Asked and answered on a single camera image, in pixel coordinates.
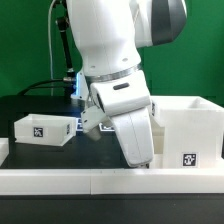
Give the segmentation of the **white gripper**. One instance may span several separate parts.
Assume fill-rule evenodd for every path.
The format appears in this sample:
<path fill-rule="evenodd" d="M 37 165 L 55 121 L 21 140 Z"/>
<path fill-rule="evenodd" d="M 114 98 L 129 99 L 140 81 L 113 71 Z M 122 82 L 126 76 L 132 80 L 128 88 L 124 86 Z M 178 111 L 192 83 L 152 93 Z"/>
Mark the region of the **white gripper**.
<path fill-rule="evenodd" d="M 113 116 L 111 122 L 130 167 L 145 165 L 153 160 L 152 129 L 146 107 Z"/>

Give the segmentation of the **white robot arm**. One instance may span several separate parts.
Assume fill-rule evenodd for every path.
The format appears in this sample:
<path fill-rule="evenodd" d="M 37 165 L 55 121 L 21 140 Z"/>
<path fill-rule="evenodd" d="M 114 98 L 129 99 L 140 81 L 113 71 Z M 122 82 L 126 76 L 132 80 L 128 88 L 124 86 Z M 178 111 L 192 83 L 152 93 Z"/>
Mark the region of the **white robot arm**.
<path fill-rule="evenodd" d="M 138 49 L 174 41 L 186 24 L 185 0 L 66 0 L 88 95 L 83 131 L 114 128 L 131 167 L 153 160 L 150 92 Z"/>

